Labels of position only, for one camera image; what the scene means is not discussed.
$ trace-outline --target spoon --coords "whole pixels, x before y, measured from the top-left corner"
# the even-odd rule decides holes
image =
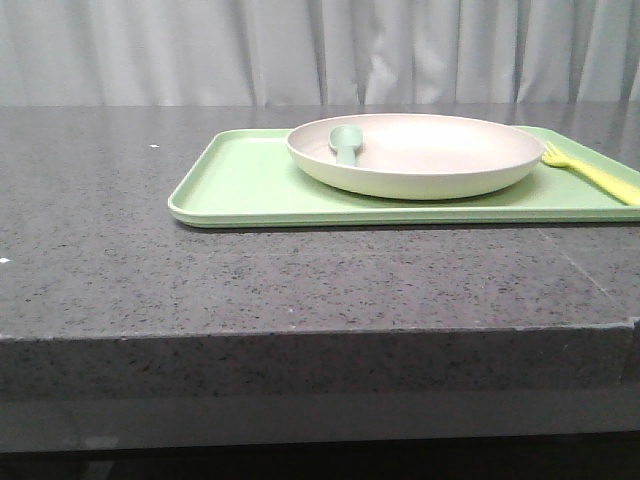
[[[329,134],[329,147],[336,152],[336,163],[358,166],[356,152],[362,147],[362,130],[356,125],[338,125]]]

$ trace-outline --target granite countertop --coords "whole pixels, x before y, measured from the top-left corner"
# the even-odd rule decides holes
[[[171,217],[214,134],[364,111],[551,128],[640,169],[638,104],[2,108],[0,401],[640,381],[638,224]]]

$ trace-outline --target tray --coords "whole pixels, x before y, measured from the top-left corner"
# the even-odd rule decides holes
[[[640,172],[552,130],[518,128],[640,186]],[[466,199],[407,201],[346,192],[295,165],[286,145],[290,131],[216,135],[169,197],[173,216],[206,228],[640,220],[640,207],[623,205],[577,174],[542,163],[511,187]]]

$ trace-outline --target beige plate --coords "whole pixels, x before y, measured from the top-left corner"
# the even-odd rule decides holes
[[[358,166],[336,164],[328,145],[337,125],[358,125]],[[544,145],[506,125],[464,117],[384,113],[327,118],[287,136],[297,165],[343,190],[378,197],[436,200],[508,187],[538,163]]]

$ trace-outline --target curtain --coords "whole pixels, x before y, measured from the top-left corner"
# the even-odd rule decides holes
[[[640,0],[0,0],[0,105],[640,100]]]

